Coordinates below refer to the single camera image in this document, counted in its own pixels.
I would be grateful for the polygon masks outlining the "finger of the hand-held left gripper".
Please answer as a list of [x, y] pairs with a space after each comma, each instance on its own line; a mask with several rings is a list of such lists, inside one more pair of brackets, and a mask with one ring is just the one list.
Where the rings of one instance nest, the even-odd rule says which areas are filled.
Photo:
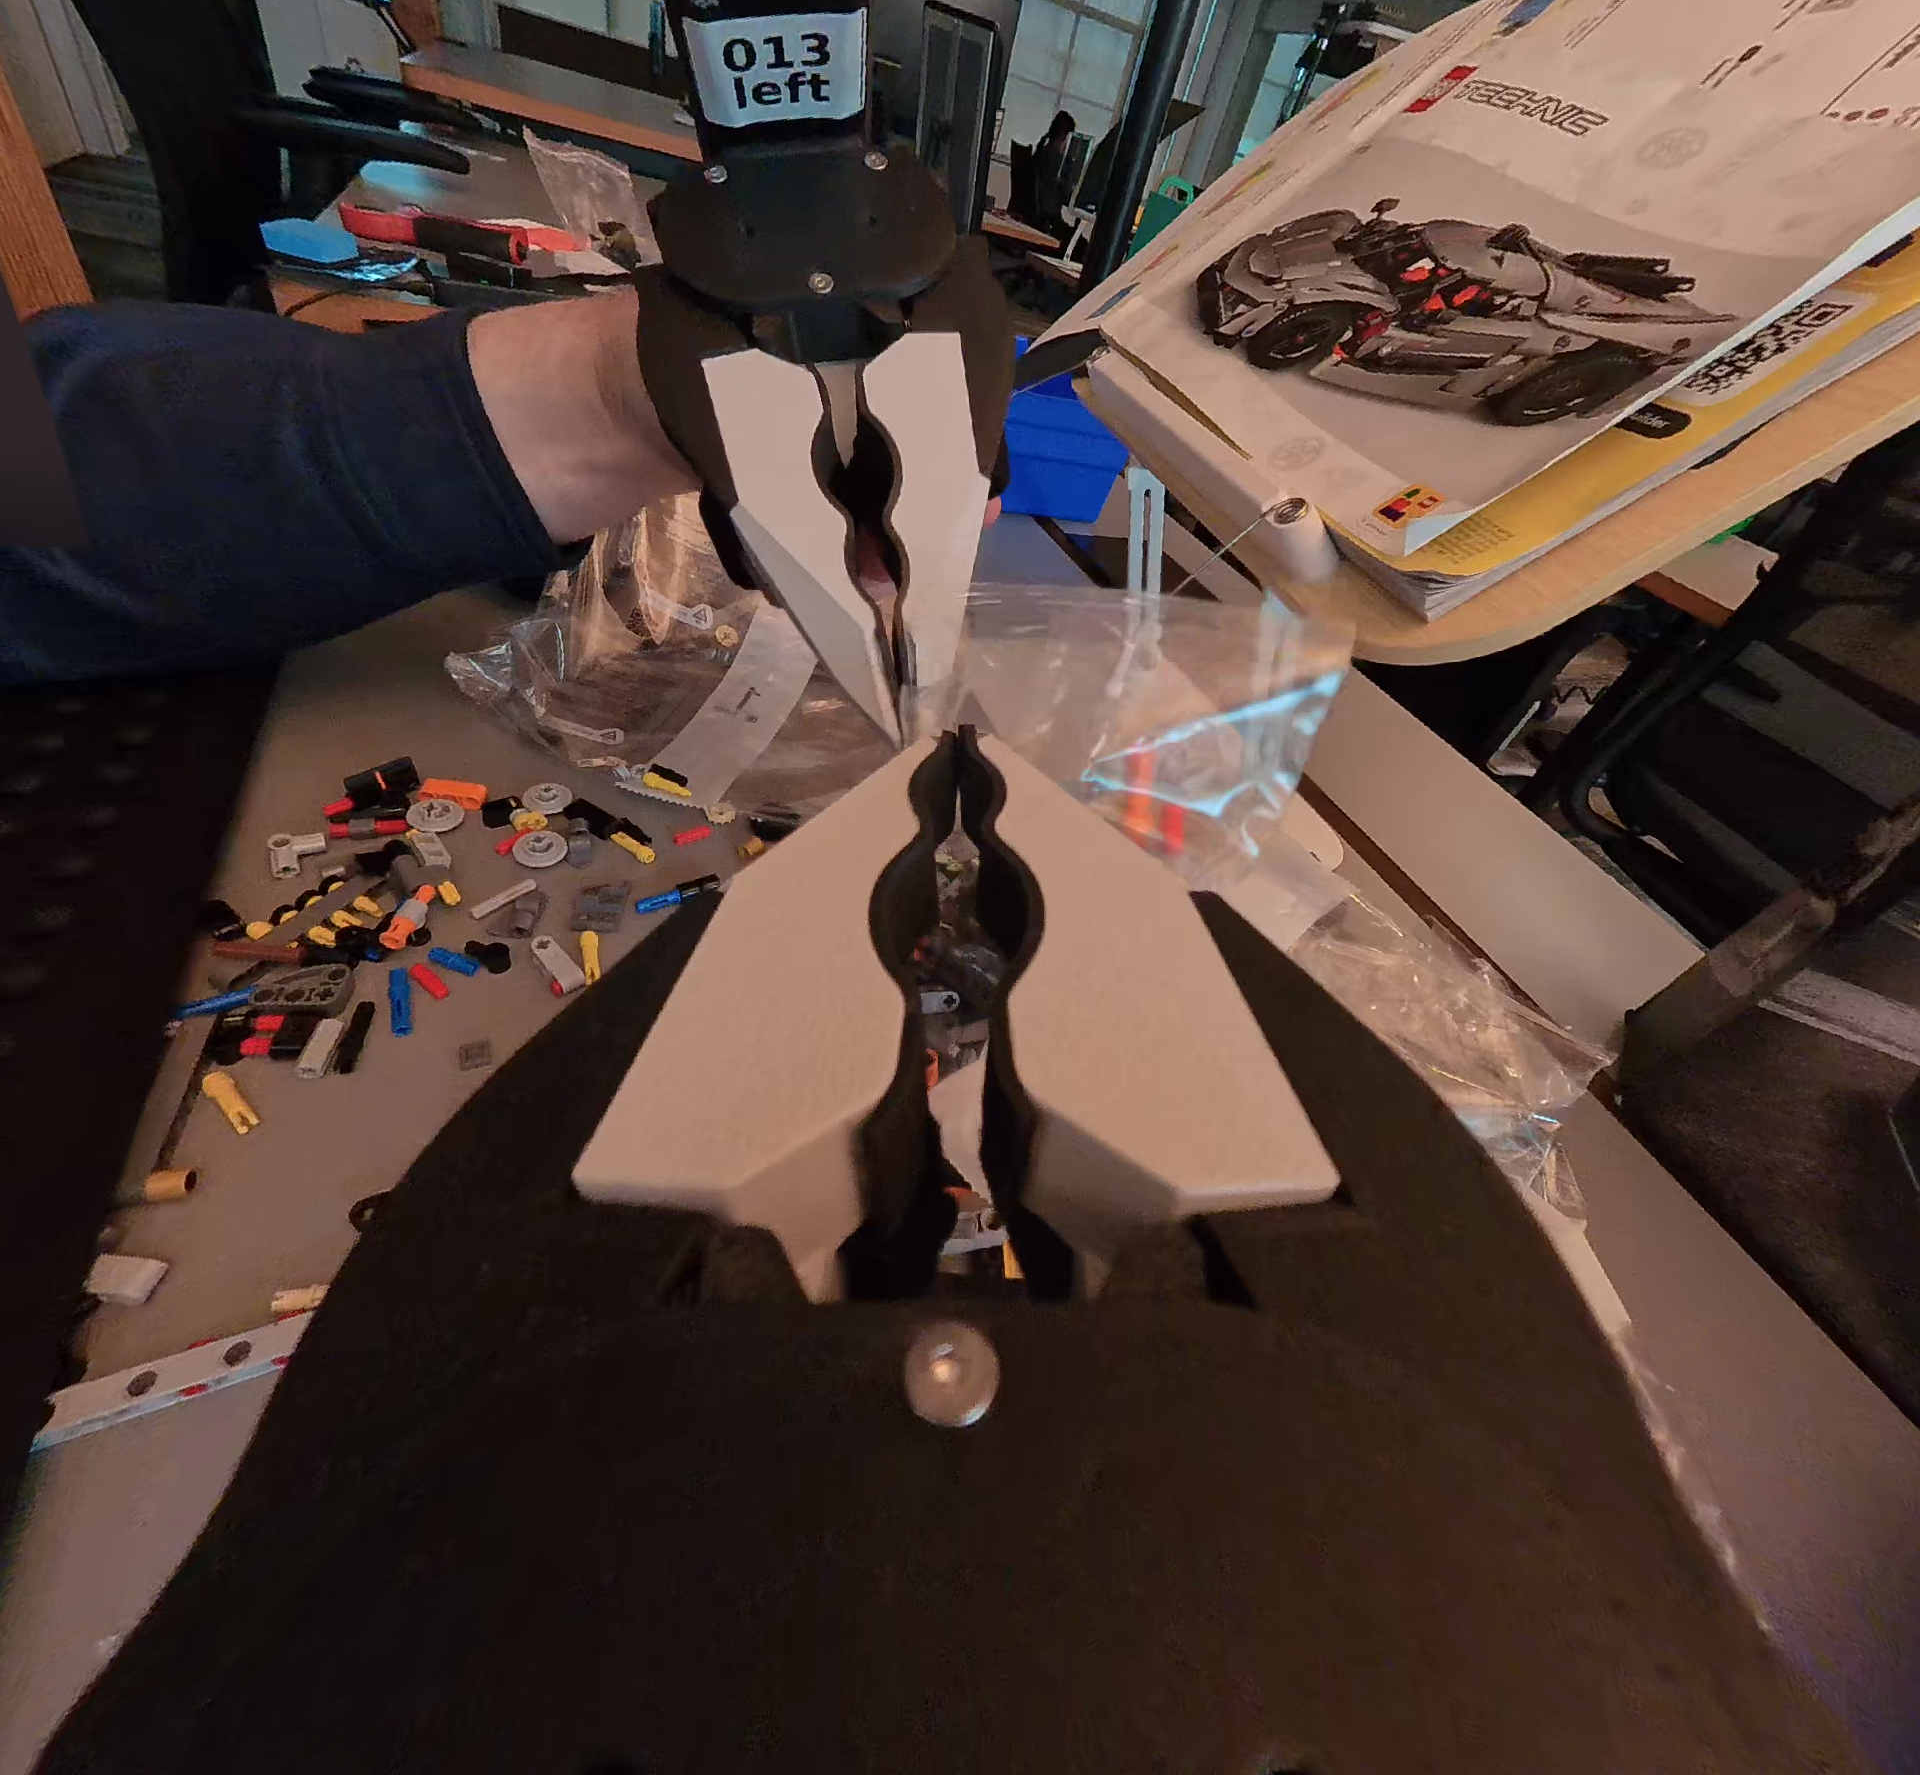
[[819, 373], [735, 350], [708, 356], [704, 378], [742, 550], [832, 680], [900, 745], [891, 658], [857, 575], [854, 523], [828, 491], [838, 454]]
[[951, 699], [989, 499], [962, 336], [905, 333], [869, 361], [869, 433], [886, 460], [880, 534], [900, 561], [886, 631], [903, 727]]

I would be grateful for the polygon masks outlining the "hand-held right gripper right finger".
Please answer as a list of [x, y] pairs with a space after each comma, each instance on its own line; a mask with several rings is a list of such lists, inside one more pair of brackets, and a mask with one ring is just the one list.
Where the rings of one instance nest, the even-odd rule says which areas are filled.
[[1310, 1206], [1337, 1170], [1189, 888], [1002, 738], [967, 734], [975, 911], [1002, 964], [981, 1164], [1038, 1299], [1140, 1233]]

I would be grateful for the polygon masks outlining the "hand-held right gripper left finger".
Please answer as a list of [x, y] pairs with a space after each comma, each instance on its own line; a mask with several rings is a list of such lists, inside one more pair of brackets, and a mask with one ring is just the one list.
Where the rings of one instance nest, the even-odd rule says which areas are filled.
[[925, 738], [742, 869], [573, 1170], [590, 1202], [774, 1234], [808, 1299], [941, 1195], [915, 947], [937, 916], [948, 738]]

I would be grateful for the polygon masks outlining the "small clear lego bag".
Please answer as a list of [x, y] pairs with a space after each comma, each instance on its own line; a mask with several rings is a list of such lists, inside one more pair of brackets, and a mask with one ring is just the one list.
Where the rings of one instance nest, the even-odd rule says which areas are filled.
[[989, 586], [951, 699], [900, 734], [958, 734], [966, 832], [962, 727], [1002, 738], [1172, 872], [1210, 926], [1234, 916], [1221, 888], [1257, 866], [1280, 827], [1343, 666], [1339, 636], [1276, 603]]

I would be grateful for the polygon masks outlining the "person's left forearm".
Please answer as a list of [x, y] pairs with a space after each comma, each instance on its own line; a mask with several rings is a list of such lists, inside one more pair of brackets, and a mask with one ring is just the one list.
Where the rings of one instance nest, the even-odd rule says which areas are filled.
[[2, 551], [2, 683], [272, 658], [444, 591], [547, 581], [468, 357], [473, 313], [331, 332], [241, 309], [25, 323], [85, 544]]

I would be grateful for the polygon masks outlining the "pile of loose lego pieces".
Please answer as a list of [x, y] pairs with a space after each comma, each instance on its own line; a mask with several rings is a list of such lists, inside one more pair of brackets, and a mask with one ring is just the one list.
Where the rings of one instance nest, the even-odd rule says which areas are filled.
[[700, 804], [668, 768], [490, 790], [397, 757], [346, 779], [320, 828], [268, 839], [289, 897], [256, 916], [208, 906], [204, 971], [165, 1025], [180, 1096], [117, 1209], [195, 1195], [204, 1166], [180, 1161], [187, 1128], [204, 1108], [231, 1137], [256, 1131], [252, 1069], [351, 1074], [377, 1034], [416, 1036], [431, 1004], [516, 969], [563, 1001], [599, 980], [621, 929], [722, 886], [710, 849], [746, 866], [790, 831]]

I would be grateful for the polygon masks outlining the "person's left hand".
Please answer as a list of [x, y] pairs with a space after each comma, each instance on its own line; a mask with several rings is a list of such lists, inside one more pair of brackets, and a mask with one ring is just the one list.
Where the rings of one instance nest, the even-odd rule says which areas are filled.
[[635, 288], [479, 314], [466, 354], [493, 437], [552, 541], [591, 540], [702, 491], [644, 387]]

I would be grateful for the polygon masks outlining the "torn open clear bag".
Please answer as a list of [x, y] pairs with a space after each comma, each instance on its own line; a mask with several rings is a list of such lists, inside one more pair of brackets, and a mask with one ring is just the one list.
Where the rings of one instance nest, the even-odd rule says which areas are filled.
[[444, 670], [632, 799], [805, 819], [897, 753], [791, 619], [733, 582], [696, 496], [595, 535], [531, 613]]

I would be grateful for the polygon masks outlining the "small clear parts bag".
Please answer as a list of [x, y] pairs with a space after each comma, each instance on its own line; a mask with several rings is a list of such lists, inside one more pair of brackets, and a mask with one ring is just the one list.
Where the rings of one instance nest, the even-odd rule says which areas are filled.
[[573, 274], [638, 272], [660, 261], [649, 208], [623, 162], [521, 129], [521, 144], [556, 215], [564, 248], [556, 261]]

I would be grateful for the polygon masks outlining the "clear bag with number strip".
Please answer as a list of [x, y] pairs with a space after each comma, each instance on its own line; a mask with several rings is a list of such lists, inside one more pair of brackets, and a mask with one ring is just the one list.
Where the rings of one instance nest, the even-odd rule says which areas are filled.
[[1606, 1065], [1601, 1046], [1519, 1000], [1490, 965], [1355, 894], [1288, 955], [1428, 1081], [1517, 1189], [1586, 1225], [1562, 1125]]

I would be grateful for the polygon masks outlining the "black sign stand pole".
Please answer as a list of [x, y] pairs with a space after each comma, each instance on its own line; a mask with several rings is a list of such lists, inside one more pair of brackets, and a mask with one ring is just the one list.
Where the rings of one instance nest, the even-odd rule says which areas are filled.
[[1189, 38], [1203, 0], [1156, 0], [1142, 60], [1124, 105], [1108, 181], [1085, 248], [1081, 297], [1116, 272], [1130, 246], [1147, 174], [1168, 106], [1180, 81]]

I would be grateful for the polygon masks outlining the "black office chair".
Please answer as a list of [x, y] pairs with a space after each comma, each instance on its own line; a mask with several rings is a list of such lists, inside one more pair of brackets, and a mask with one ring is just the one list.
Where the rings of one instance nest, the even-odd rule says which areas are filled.
[[372, 159], [466, 175], [468, 156], [398, 129], [398, 84], [342, 106], [277, 90], [256, 0], [72, 0], [156, 183], [168, 298], [265, 309], [265, 223], [311, 218]]

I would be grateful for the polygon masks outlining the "printed car picture sheet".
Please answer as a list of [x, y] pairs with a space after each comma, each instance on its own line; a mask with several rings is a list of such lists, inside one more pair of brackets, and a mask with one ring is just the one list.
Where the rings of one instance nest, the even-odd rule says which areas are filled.
[[1917, 229], [1918, 0], [1480, 0], [1050, 336], [1405, 559]]

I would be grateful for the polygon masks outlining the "yellow-edged instruction booklet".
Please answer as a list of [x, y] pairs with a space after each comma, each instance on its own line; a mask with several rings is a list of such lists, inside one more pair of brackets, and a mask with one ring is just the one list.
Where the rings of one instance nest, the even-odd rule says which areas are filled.
[[1474, 514], [1415, 487], [1328, 529], [1419, 621], [1546, 626], [1906, 428], [1917, 323], [1910, 236]]

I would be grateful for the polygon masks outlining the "black metal frame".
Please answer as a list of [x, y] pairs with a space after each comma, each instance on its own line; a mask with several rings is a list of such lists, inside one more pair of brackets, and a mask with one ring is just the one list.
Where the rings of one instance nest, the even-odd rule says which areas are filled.
[[1855, 458], [1714, 630], [1666, 636], [1535, 802], [1698, 947], [1918, 790], [1918, 432]]

